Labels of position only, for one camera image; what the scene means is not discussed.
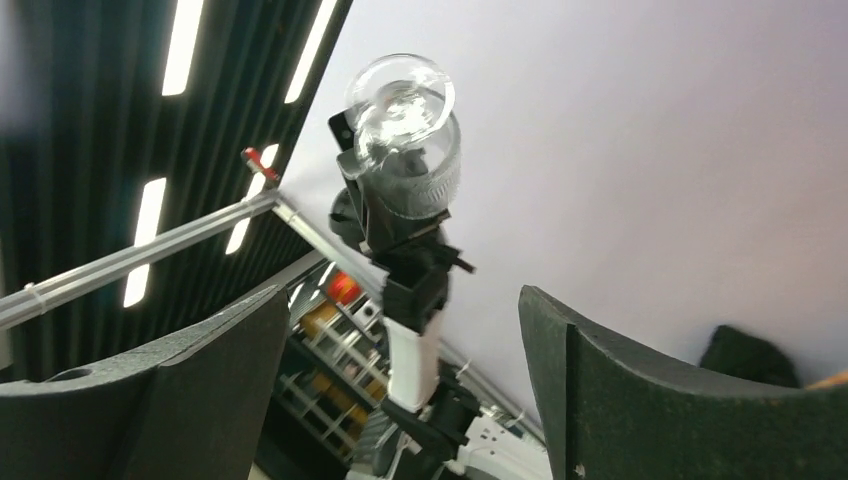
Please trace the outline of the wine glass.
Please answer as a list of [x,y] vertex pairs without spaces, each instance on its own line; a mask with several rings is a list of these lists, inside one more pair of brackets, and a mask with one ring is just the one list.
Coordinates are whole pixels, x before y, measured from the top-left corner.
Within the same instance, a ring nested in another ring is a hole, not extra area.
[[372,178],[385,207],[412,220],[447,210],[461,172],[450,76],[421,55],[389,54],[354,77],[346,100],[359,170]]

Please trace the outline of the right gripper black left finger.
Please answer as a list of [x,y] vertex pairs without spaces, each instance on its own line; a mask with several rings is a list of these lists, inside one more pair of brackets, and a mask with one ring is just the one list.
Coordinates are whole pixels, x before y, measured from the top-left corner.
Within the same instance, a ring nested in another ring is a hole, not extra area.
[[1,387],[5,479],[245,479],[289,332],[274,285],[42,382]]

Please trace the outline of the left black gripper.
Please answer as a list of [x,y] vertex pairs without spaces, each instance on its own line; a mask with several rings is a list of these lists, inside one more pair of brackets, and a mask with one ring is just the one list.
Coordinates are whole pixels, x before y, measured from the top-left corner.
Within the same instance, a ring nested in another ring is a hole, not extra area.
[[423,332],[449,299],[451,269],[473,274],[476,267],[447,243],[442,223],[451,218],[448,211],[419,220],[385,212],[372,178],[359,170],[350,116],[344,110],[328,119],[345,183],[332,203],[329,226],[350,248],[370,252],[371,263],[388,273],[381,290],[384,315]]

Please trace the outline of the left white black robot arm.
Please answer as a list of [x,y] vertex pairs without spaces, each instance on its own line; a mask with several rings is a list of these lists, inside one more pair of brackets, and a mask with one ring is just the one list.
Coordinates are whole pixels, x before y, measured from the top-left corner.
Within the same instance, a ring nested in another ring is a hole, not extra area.
[[381,289],[389,381],[368,422],[352,479],[548,479],[546,451],[484,413],[479,399],[440,358],[449,273],[463,267],[442,234],[457,162],[458,127],[447,122],[449,158],[424,163],[425,148],[389,147],[388,158],[361,172],[357,142],[366,131],[351,111],[329,119],[341,152],[349,212],[335,208],[333,231],[387,273]]

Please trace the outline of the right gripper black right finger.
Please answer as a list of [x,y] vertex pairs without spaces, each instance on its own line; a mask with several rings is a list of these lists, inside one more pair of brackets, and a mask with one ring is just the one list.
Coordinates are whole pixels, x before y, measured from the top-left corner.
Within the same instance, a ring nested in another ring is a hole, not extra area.
[[556,479],[843,479],[847,389],[709,371],[599,325],[536,286],[521,335]]

